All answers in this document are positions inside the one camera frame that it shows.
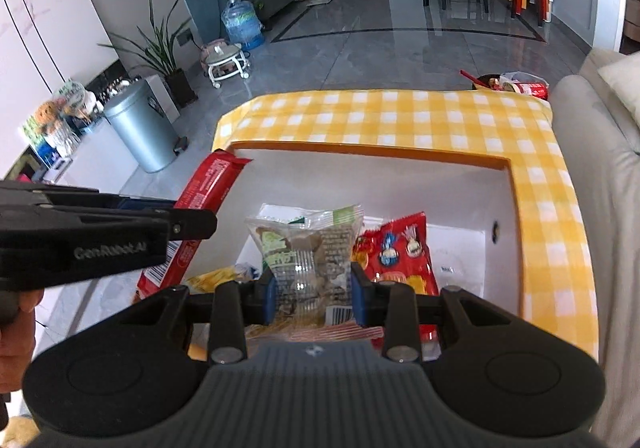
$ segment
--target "red chopstick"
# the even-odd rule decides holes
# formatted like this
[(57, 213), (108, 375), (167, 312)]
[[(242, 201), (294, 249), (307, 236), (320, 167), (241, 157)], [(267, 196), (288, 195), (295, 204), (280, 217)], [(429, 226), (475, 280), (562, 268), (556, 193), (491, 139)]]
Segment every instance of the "red chopstick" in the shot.
[(460, 74), (462, 74), (463, 76), (465, 76), (466, 79), (470, 79), (471, 81), (473, 81), (475, 84), (479, 85), (479, 86), (484, 86), (484, 88), (488, 88), (491, 89), (491, 87), (489, 87), (488, 84), (484, 84), (482, 81), (480, 81), (478, 78), (474, 78), (474, 76), (472, 76), (471, 74), (469, 74), (468, 72), (465, 72), (464, 70), (460, 70)]

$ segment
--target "potted plant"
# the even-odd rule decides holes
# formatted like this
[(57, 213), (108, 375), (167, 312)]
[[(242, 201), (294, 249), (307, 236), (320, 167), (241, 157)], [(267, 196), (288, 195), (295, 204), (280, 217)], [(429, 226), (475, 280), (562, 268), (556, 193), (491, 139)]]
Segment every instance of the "potted plant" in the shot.
[(172, 34), (169, 34), (169, 21), (179, 1), (180, 0), (175, 1), (174, 6), (171, 7), (171, 10), (169, 11), (169, 15), (166, 19), (162, 18), (160, 25), (158, 26), (156, 25), (154, 17), (154, 2), (153, 0), (149, 0), (149, 21), (151, 23), (151, 28), (153, 29), (153, 35), (151, 37), (147, 36), (144, 31), (138, 27), (138, 31), (144, 38), (145, 46), (114, 33), (108, 33), (111, 41), (114, 41), (114, 39), (125, 41), (134, 46), (135, 50), (127, 49), (118, 45), (99, 45), (100, 47), (108, 47), (116, 51), (128, 52), (129, 54), (139, 57), (144, 63), (137, 66), (148, 66), (163, 76), (169, 86), (169, 89), (171, 89), (172, 94), (174, 94), (175, 102), (178, 104), (178, 107), (183, 108), (195, 101), (198, 96), (193, 92), (191, 85), (189, 85), (189, 81), (187, 80), (187, 76), (184, 71), (179, 68), (175, 62), (174, 55), (176, 38), (191, 21), (191, 18), (183, 21)]

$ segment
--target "black plant pot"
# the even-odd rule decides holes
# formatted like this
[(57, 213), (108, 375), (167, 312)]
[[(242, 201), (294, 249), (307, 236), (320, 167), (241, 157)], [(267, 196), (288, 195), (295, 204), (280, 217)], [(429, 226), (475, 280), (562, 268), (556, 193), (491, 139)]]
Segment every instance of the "black plant pot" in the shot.
[(174, 94), (174, 100), (178, 108), (184, 108), (198, 98), (196, 93), (193, 92), (184, 70), (181, 68), (176, 70), (171, 76), (164, 76), (164, 79), (166, 80), (166, 84), (169, 85), (172, 94)]

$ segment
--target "bottle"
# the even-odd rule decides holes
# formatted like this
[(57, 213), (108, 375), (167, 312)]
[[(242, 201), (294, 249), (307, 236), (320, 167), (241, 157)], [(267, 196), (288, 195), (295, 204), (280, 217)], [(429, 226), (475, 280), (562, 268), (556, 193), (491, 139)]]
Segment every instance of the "bottle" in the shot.
[(222, 23), (231, 43), (239, 43), (242, 50), (251, 50), (264, 43), (262, 24), (255, 15), (254, 6), (246, 0), (228, 0), (222, 11)]

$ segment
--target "trash can lid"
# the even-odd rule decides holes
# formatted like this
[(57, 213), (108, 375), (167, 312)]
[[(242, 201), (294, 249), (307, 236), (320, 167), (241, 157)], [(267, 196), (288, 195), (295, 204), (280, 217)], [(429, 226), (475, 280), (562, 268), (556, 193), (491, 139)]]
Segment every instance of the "trash can lid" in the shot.
[(146, 97), (150, 93), (152, 94), (153, 91), (146, 81), (143, 79), (136, 81), (107, 101), (107, 104), (104, 106), (104, 116), (107, 119), (114, 117), (127, 110), (127, 108), (140, 99), (140, 96)]

